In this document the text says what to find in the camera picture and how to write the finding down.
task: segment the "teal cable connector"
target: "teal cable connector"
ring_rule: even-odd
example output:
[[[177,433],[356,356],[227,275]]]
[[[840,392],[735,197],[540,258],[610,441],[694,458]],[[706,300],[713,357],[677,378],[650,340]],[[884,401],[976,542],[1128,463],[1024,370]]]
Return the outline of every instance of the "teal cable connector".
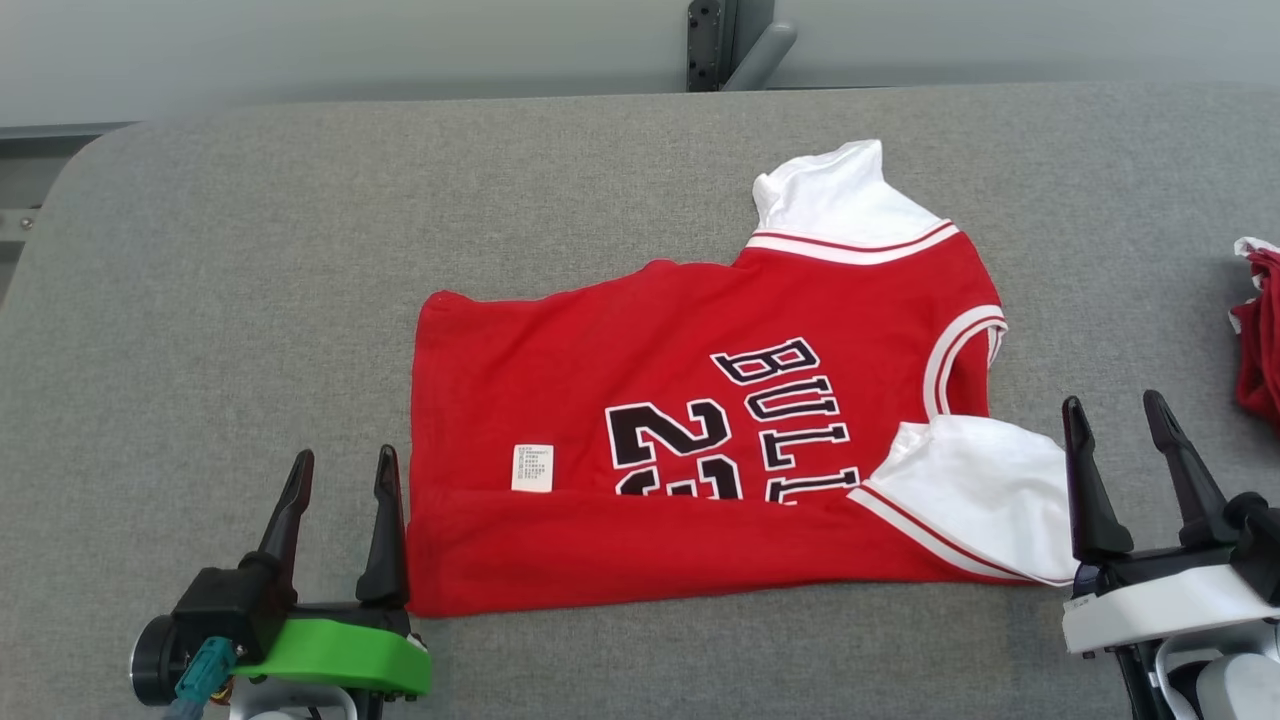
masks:
[[[178,700],[169,705],[164,720],[198,720],[205,714],[209,696],[218,692],[232,676],[236,647],[227,638],[209,638],[178,680]]]

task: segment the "red and white stripe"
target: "red and white stripe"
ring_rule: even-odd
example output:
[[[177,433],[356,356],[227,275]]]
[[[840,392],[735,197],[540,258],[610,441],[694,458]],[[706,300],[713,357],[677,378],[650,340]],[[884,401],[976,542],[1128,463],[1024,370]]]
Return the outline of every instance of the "red and white stripe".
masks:
[[[918,518],[895,505],[891,500],[877,492],[874,488],[868,487],[865,483],[854,488],[849,493],[849,500],[852,500],[854,502],[870,510],[882,520],[897,528],[899,532],[911,538],[922,547],[938,556],[941,560],[945,560],[961,570],[997,580],[1027,582],[1032,579],[1021,573],[1015,573],[1014,570],[1002,568],[991,560],[966,550],[955,539],[943,536],[941,532],[920,521]]]
[[[965,343],[974,336],[986,331],[987,333],[987,366],[996,361],[1000,352],[1001,338],[1009,329],[1005,322],[1005,311],[998,305],[980,305],[960,314],[933,345],[929,361],[924,366],[924,410],[932,420],[938,415],[950,415],[951,405],[947,401],[947,382],[951,379],[951,368]]]
[[[941,220],[925,231],[924,234],[909,242],[861,246],[833,242],[828,238],[806,236],[792,231],[781,232],[764,228],[751,233],[751,240],[748,241],[746,246],[805,255],[845,265],[879,265],[914,255],[922,250],[928,250],[959,233],[959,228],[951,220]]]

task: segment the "black lettering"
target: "black lettering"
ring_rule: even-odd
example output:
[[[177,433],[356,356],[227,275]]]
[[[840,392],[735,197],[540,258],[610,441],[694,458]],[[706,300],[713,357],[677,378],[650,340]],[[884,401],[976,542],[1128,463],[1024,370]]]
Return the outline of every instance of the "black lettering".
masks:
[[[788,501],[787,496],[797,492],[813,492],[819,489],[829,489],[836,487],[852,488],[859,483],[858,468],[849,468],[841,470],[838,475],[827,475],[824,478],[774,478],[769,480],[769,487],[765,495],[765,500],[769,502],[781,502],[788,505],[794,501]]]
[[[678,483],[671,483],[667,486],[667,495],[675,497],[681,495],[687,495],[690,497],[698,497],[698,482],[696,480],[680,480]]]
[[[786,470],[796,466],[795,456],[786,452],[787,446],[808,442],[846,442],[847,439],[849,428],[844,423],[832,423],[820,430],[795,430],[791,433],[762,430],[760,454],[764,456],[765,469]]]
[[[658,439],[681,456],[718,447],[730,438],[728,418],[714,400],[689,402],[689,419],[703,427],[703,432],[698,434],[680,427],[652,402],[609,407],[605,415],[614,468],[631,468],[655,460],[653,442],[644,439],[641,433]]]
[[[698,461],[698,477],[712,487],[716,500],[742,500],[742,480],[737,464],[723,455],[703,457]]]
[[[658,488],[658,469],[645,468],[644,470],[632,470],[627,473],[627,477],[618,482],[617,489],[618,495],[649,495]]]
[[[712,355],[712,360],[728,379],[740,386],[818,366],[818,355],[803,337],[741,355],[717,352]]]
[[[786,383],[746,396],[746,409],[760,421],[797,415],[838,415],[840,404],[831,395],[827,375]]]

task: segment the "gray wall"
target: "gray wall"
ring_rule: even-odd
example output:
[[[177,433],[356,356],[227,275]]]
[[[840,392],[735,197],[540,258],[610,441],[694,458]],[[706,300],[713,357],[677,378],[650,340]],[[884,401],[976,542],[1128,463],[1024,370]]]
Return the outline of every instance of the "gray wall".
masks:
[[[686,4],[3,0],[0,128],[278,100],[680,91]],[[782,87],[1275,82],[1280,68],[1276,0],[777,0],[777,17],[800,28]]]
[[[1280,83],[1277,0],[777,0],[773,85],[1059,79]]]

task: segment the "gray table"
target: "gray table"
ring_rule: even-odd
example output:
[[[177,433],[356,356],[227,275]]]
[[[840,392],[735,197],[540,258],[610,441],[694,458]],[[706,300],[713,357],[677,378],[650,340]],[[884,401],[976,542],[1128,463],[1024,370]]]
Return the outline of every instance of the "gray table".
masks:
[[[115,132],[58,181],[0,311],[0,715],[146,716],[131,643],[317,456],[297,587],[351,596],[417,310],[655,256],[728,261],[755,174],[851,138],[973,236],[1012,332],[996,416],[1087,402],[1139,544],[1179,527],[1140,392],[1280,500],[1233,406],[1242,234],[1280,237],[1280,94],[1005,86],[250,109]],[[429,717],[1119,717],[1062,591],[829,585],[428,621]]]

